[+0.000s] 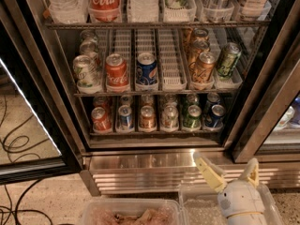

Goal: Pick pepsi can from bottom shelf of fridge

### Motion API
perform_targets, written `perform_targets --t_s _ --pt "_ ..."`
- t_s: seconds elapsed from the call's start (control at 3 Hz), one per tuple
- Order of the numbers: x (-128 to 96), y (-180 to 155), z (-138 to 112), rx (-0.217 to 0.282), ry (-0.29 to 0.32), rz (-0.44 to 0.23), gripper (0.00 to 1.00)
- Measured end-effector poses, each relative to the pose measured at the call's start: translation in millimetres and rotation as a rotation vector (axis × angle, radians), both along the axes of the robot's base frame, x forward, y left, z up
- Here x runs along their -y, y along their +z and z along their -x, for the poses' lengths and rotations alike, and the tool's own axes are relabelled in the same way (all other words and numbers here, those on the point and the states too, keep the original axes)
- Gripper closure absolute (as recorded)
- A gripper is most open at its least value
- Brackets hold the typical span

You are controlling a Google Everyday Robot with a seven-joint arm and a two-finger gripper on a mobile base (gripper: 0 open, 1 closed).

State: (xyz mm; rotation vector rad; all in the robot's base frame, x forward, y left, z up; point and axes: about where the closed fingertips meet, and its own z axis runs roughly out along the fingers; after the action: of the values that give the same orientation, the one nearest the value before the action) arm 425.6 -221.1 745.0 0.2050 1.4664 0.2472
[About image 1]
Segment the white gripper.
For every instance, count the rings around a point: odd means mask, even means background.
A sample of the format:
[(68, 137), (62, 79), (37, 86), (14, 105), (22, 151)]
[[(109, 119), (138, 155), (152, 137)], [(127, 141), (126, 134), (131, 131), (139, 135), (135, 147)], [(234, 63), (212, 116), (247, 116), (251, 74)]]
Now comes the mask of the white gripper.
[(265, 210), (263, 200), (256, 189), (259, 185), (259, 161), (255, 157), (248, 163), (239, 179), (227, 185), (226, 172), (200, 152), (193, 154), (196, 167), (217, 195), (217, 201), (225, 218), (242, 215), (258, 215)]

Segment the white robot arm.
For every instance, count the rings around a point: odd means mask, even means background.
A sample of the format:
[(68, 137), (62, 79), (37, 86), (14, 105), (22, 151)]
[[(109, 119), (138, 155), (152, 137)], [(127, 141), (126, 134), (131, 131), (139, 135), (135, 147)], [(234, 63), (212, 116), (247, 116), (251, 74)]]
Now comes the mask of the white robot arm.
[(196, 152), (193, 159), (202, 177), (217, 194), (217, 203), (228, 225), (267, 225), (265, 207), (257, 187), (259, 162), (252, 158), (237, 179), (225, 181), (225, 171), (203, 154)]

